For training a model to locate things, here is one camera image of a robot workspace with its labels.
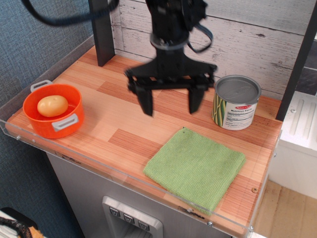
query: green towel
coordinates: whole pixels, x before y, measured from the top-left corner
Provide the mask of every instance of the green towel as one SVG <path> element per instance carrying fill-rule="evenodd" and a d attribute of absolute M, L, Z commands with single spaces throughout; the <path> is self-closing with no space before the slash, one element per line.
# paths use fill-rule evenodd
<path fill-rule="evenodd" d="M 244 154 L 183 128 L 153 156 L 143 173 L 210 215 L 195 205 L 213 211 L 245 161 Z"/>

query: wooden surface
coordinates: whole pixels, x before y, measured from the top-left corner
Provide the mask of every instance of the wooden surface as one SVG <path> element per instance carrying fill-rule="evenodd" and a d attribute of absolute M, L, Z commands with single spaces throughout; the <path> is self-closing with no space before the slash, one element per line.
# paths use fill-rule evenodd
<path fill-rule="evenodd" d="M 245 75 L 256 80 L 264 96 L 281 100 L 291 75 L 316 0 L 206 0 L 207 19 L 201 24 L 213 33 L 213 45 L 194 59 L 218 66 L 216 77 Z M 155 57 L 150 44 L 151 15 L 144 0 L 120 0 L 111 13 L 117 55 L 142 62 Z M 193 31 L 195 48 L 208 38 Z"/>
<path fill-rule="evenodd" d="M 317 199 L 268 181 L 254 230 L 267 238 L 317 234 Z"/>
<path fill-rule="evenodd" d="M 200 214 L 204 222 L 212 220 L 215 227 L 237 237 L 243 236 L 246 230 L 242 226 L 250 225 L 259 194 L 252 189 L 261 189 L 280 132 L 281 122 L 274 120 L 280 101 L 261 97 L 252 125 L 230 131 L 211 119 L 213 89 L 205 94 L 199 111 L 193 115 L 188 112 L 187 90 L 158 90 L 153 93 L 154 116 L 149 117 L 143 114 L 136 96 L 128 91 L 123 74 L 125 69 L 138 64 L 115 56 L 104 67 L 98 67 L 92 48 L 55 80 L 55 83 L 73 85 L 82 93 L 85 121 L 70 136 L 55 140 L 37 137 L 32 134 L 33 129 L 22 110 L 10 118 L 6 127 L 27 143 L 175 209 L 191 207 L 146 177 L 142 170 L 179 129 L 187 127 L 240 151 L 247 161 L 215 209 L 224 218 L 194 212 Z"/>

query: dispenser buttons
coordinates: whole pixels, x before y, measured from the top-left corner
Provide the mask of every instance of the dispenser buttons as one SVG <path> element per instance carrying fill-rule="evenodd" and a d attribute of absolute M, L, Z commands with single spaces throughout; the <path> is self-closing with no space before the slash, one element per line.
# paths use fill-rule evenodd
<path fill-rule="evenodd" d="M 139 227 L 145 231 L 149 231 L 150 227 L 148 224 L 139 221 Z"/>
<path fill-rule="evenodd" d="M 116 217 L 120 217 L 120 212 L 112 207 L 109 207 L 110 213 Z"/>
<path fill-rule="evenodd" d="M 134 218 L 133 217 L 131 217 L 131 216 L 127 215 L 127 214 L 123 214 L 123 218 L 124 218 L 124 220 L 126 222 L 134 224 Z"/>

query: metal can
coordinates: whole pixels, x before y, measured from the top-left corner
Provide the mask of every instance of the metal can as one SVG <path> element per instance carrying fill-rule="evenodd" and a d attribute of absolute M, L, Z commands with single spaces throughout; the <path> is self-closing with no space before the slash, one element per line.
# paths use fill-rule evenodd
<path fill-rule="evenodd" d="M 212 119 L 224 129 L 242 130 L 252 124 L 261 95 L 259 84 L 245 76 L 229 75 L 215 84 Z"/>

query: white appliance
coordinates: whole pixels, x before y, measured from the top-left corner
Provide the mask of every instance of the white appliance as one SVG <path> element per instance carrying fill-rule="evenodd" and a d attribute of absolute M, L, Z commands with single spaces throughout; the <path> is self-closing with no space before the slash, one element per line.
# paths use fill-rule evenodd
<path fill-rule="evenodd" d="M 317 199 L 317 97 L 295 92 L 268 169 L 269 180 Z"/>

